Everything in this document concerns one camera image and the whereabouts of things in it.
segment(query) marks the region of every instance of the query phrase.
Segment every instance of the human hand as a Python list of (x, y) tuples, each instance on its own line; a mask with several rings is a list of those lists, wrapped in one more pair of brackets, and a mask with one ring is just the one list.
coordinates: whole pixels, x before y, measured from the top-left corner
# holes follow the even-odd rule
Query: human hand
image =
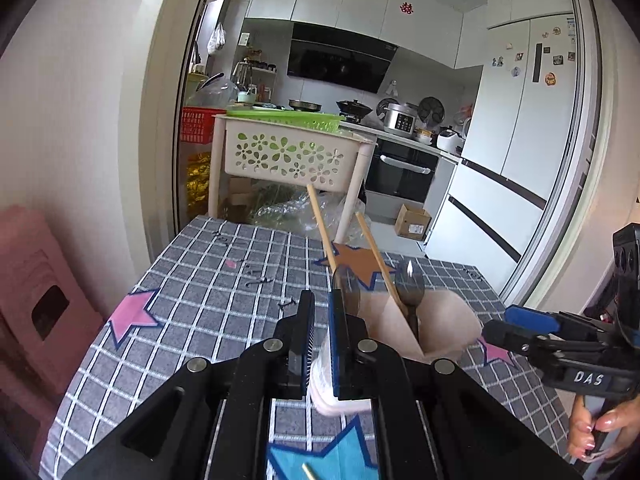
[(584, 397), (576, 395), (569, 418), (567, 451), (571, 456), (584, 458), (586, 450), (595, 447), (593, 430), (605, 433), (621, 430), (614, 445), (607, 451), (607, 456), (614, 456), (631, 446), (640, 434), (640, 396), (622, 402), (594, 423), (591, 413), (584, 407)]

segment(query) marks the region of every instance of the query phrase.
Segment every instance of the pink stool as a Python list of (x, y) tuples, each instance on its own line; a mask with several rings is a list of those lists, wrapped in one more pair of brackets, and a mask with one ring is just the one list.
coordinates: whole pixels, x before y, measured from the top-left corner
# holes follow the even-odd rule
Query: pink stool
[(20, 206), (0, 214), (0, 316), (54, 394), (64, 394), (104, 324), (44, 216)]
[(7, 435), (35, 471), (57, 408), (0, 361), (0, 416)]

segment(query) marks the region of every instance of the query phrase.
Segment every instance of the refrigerator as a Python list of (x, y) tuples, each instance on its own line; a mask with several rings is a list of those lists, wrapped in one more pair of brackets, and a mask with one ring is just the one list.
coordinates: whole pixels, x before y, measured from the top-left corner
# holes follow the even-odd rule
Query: refrigerator
[(500, 294), (566, 156), (577, 75), (574, 16), (496, 27), (486, 45), (462, 162), (425, 252), (478, 267)]

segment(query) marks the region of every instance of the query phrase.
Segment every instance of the oven handle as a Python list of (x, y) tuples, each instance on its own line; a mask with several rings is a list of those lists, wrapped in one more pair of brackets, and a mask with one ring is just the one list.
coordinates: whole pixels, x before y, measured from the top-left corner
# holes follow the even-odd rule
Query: oven handle
[(423, 168), (421, 166), (409, 164), (408, 162), (403, 162), (402, 160), (397, 160), (396, 158), (391, 158), (390, 156), (380, 155), (380, 160), (385, 164), (400, 168), (401, 170), (409, 170), (413, 171), (414, 173), (421, 173), (423, 175), (428, 175), (431, 173), (430, 168)]

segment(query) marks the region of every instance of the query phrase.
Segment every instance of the pink star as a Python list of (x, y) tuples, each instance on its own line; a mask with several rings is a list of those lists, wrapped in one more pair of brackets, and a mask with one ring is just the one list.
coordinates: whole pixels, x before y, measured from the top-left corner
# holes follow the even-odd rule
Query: pink star
[(482, 350), (484, 350), (484, 366), (487, 366), (493, 361), (502, 361), (514, 368), (518, 368), (518, 365), (513, 362), (513, 358), (508, 350), (500, 348), (499, 346), (490, 345), (482, 336), (478, 338), (478, 342)]
[(115, 341), (116, 349), (126, 338), (132, 327), (157, 327), (162, 326), (147, 310), (159, 289), (132, 292), (124, 297), (124, 300), (113, 311), (108, 323), (111, 325), (111, 333)]

